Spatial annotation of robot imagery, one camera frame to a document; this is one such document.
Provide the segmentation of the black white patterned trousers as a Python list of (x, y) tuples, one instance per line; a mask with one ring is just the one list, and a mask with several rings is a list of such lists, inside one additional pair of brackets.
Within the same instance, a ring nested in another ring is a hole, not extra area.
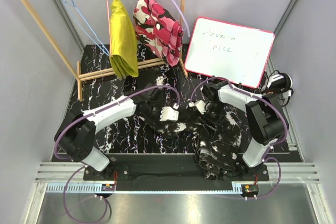
[[(203, 89), (209, 78), (198, 86)], [(220, 175), (230, 177), (239, 175), (237, 165), (242, 161), (238, 156), (243, 140), (244, 131), (241, 128), (237, 115), (224, 107), (226, 120), (224, 125), (214, 128), (201, 122), (201, 115), (195, 108), (178, 109), (177, 121), (146, 122), (146, 124), (161, 134), (164, 138), (177, 137), (181, 132), (191, 133), (196, 136), (195, 160), (205, 172), (205, 177), (217, 179)]]

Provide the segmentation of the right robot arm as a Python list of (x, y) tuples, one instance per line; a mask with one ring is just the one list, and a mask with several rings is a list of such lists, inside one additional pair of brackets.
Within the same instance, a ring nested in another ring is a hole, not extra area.
[(202, 93), (208, 99), (202, 119), (214, 128), (224, 125), (227, 105), (246, 113), (251, 141), (236, 167), (242, 179), (252, 179), (270, 149), (287, 138), (289, 124), (276, 95), (255, 94), (226, 82), (205, 84)]

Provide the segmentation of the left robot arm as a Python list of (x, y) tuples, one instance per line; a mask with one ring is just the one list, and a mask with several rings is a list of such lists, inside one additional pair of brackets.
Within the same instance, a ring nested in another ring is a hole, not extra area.
[(141, 109), (159, 112), (150, 106), (162, 86), (147, 87), (137, 92), (129, 92), (118, 99), (80, 114), (68, 114), (55, 134), (55, 148), (61, 148), (73, 162), (80, 162), (94, 169), (103, 180), (114, 172), (113, 161), (94, 146), (95, 137), (103, 128), (120, 119), (133, 116)]

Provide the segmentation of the pink camouflage trousers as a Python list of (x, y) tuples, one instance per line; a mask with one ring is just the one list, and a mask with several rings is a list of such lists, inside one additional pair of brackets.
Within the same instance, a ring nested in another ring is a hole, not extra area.
[(176, 66), (181, 57), (182, 25), (155, 0), (138, 0), (133, 19), (138, 41), (169, 66)]

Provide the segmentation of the yellow-green folded garment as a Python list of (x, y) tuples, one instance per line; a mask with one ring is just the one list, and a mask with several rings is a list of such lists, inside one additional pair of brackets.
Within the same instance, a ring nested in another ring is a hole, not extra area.
[(131, 18), (120, 0), (113, 0), (110, 17), (110, 64), (119, 78), (138, 77), (138, 41)]

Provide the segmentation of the pink framed whiteboard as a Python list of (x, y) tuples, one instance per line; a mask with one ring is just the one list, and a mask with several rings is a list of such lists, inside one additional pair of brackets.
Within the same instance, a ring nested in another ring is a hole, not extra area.
[(189, 72), (256, 88), (274, 40), (270, 31), (199, 17), (184, 66)]

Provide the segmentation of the black headphones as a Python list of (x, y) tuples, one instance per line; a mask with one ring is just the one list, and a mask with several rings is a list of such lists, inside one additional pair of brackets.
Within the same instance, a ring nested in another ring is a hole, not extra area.
[(266, 80), (266, 83), (262, 86), (261, 93), (281, 95), (281, 98), (278, 99), (282, 102), (281, 106), (285, 107), (294, 94), (292, 85), (293, 81), (290, 75), (280, 72), (279, 70), (274, 70)]

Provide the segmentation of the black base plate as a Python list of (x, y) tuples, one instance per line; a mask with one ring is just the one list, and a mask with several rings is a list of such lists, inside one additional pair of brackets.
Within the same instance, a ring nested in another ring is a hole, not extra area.
[(205, 177), (193, 154), (115, 154), (114, 172), (103, 178), (87, 167), (83, 178), (86, 181), (111, 183), (117, 180), (117, 191), (145, 193), (223, 193), (234, 190), (236, 184), (267, 182), (269, 175), (265, 165), (250, 175), (220, 175), (217, 179)]

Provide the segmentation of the aluminium rail frame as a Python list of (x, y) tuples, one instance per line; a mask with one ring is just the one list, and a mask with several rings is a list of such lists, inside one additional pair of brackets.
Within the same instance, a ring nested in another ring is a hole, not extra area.
[(313, 163), (206, 180), (190, 155), (119, 155), (116, 180), (80, 163), (42, 163), (26, 223), (334, 223)]

